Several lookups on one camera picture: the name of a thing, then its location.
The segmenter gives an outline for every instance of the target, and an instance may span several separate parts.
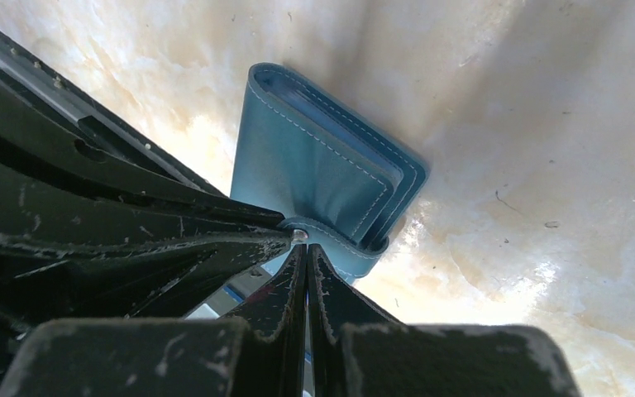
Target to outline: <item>hole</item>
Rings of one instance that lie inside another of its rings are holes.
[[[77,139],[76,141],[74,141],[74,149],[76,149],[80,155],[86,157],[87,159],[91,161],[96,161],[97,163],[106,162],[105,153],[103,153],[102,151],[98,149],[92,148],[91,146],[87,145],[86,142],[80,139]]]

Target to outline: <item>stone surface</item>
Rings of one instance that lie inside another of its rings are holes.
[[[635,396],[635,2],[0,0],[0,29],[225,192],[248,68],[297,69],[432,167],[362,292],[538,326]]]

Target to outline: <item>floor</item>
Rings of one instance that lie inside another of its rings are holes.
[[[246,71],[297,69],[432,167],[359,290],[533,324],[635,396],[635,2],[0,0],[0,29],[225,192]]]

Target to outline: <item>stitching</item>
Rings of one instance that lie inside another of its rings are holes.
[[[337,114],[339,114],[340,116],[344,117],[347,121],[349,121],[354,127],[358,127],[360,130],[362,130],[363,132],[365,132],[368,136],[374,138],[377,142],[379,142],[383,147],[385,147],[386,149],[388,149],[391,153],[395,154],[397,157],[400,157],[400,160],[404,161],[406,165],[408,165],[413,172],[415,173],[415,177],[413,178],[413,181],[410,183],[410,186],[408,187],[408,190],[405,191],[405,194],[403,194],[403,196],[400,198],[400,201],[398,201],[398,203],[395,205],[395,208],[393,208],[393,211],[390,213],[390,215],[386,218],[385,222],[383,222],[383,224],[381,225],[381,229],[379,229],[378,232],[376,232],[376,234],[381,233],[381,231],[383,231],[384,227],[388,224],[388,221],[393,217],[393,215],[395,214],[395,211],[398,209],[398,207],[400,206],[400,204],[403,202],[403,200],[405,200],[406,197],[408,197],[408,194],[410,193],[410,190],[413,189],[413,186],[415,185],[415,180],[417,180],[418,178],[418,171],[417,169],[415,169],[415,167],[410,164],[409,161],[405,160],[400,154],[396,153],[393,149],[391,149],[389,146],[386,146],[377,136],[371,135],[370,132],[368,132],[366,129],[364,129],[362,126],[356,124],[356,122],[354,122],[352,119],[350,119],[349,117],[345,116],[344,114],[342,114],[340,111],[336,110],[335,108],[333,108],[332,106],[330,106],[329,103],[326,103],[325,101],[323,101],[321,98],[319,98],[317,95],[315,95],[305,84],[303,84],[302,82],[296,80],[293,76],[290,76],[288,74],[285,73],[281,73],[278,72],[276,70],[271,70],[271,69],[267,69],[267,70],[262,70],[262,72],[269,72],[269,73],[274,73],[274,74],[281,74],[291,80],[293,80],[294,82],[300,84],[303,88],[305,88],[308,93],[310,95],[312,95],[315,99],[317,99],[318,101],[324,103],[328,108],[330,108],[333,112],[336,112]]]
[[[290,223],[289,223],[288,225],[286,225],[286,226],[306,226],[306,227],[312,227],[313,229],[317,229],[317,230],[319,230],[320,232],[323,232],[323,233],[327,234],[329,237],[332,237],[332,240],[334,240],[335,242],[337,242],[337,244],[339,244],[339,245],[341,245],[341,246],[345,247],[347,251],[349,251],[349,252],[351,252],[352,254],[354,254],[354,255],[356,255],[356,256],[359,256],[360,258],[363,258],[363,259],[376,259],[376,258],[380,257],[380,255],[375,255],[375,256],[373,256],[373,255],[372,255],[372,256],[365,256],[365,255],[363,255],[363,254],[360,254],[359,252],[354,251],[354,250],[353,250],[350,246],[348,246],[347,244],[345,244],[345,243],[341,242],[341,241],[340,241],[337,237],[334,237],[334,236],[333,236],[330,232],[328,232],[327,230],[323,230],[322,228],[320,228],[320,227],[318,227],[318,226],[311,225],[311,224],[309,224],[309,223],[290,222]]]
[[[287,122],[290,122],[291,124],[295,125],[296,127],[298,127],[301,131],[305,132],[306,134],[308,134],[309,136],[311,136],[315,141],[318,141],[320,143],[322,143],[323,146],[325,146],[327,149],[329,149],[332,153],[339,155],[342,159],[348,161],[350,164],[354,165],[358,170],[360,170],[361,172],[363,172],[364,174],[369,175],[370,178],[372,178],[373,180],[375,180],[376,182],[378,182],[381,186],[383,186],[383,190],[381,191],[381,194],[379,194],[378,197],[376,197],[376,200],[371,204],[371,206],[369,207],[369,209],[366,211],[366,213],[364,214],[363,217],[361,217],[361,220],[359,221],[359,223],[356,225],[356,228],[354,229],[353,232],[351,232],[350,237],[354,237],[354,235],[356,234],[356,231],[359,230],[359,227],[361,227],[361,224],[364,223],[364,221],[366,220],[366,217],[369,216],[369,214],[371,213],[371,211],[374,209],[375,205],[379,202],[379,200],[381,200],[381,198],[383,197],[383,195],[385,194],[386,190],[388,189],[386,187],[386,185],[378,178],[374,177],[372,174],[369,173],[369,171],[364,170],[363,168],[361,168],[360,166],[358,166],[354,161],[347,159],[345,156],[343,156],[341,153],[339,153],[338,151],[332,149],[327,143],[323,142],[320,140],[320,138],[318,138],[317,136],[314,136],[313,134],[311,134],[310,132],[308,132],[308,130],[306,130],[305,128],[301,127],[298,123],[294,122],[293,120],[291,120],[290,118],[288,118],[285,114],[279,112],[278,110],[274,109],[271,105],[269,105],[262,97],[259,96],[258,93],[256,93],[256,91],[251,87],[250,84],[247,85],[247,87],[249,87],[249,89],[251,90],[251,92],[257,97],[257,99],[259,99],[264,105],[266,105],[269,109],[273,110],[274,113],[280,115],[281,117],[283,117],[284,119],[286,119]]]

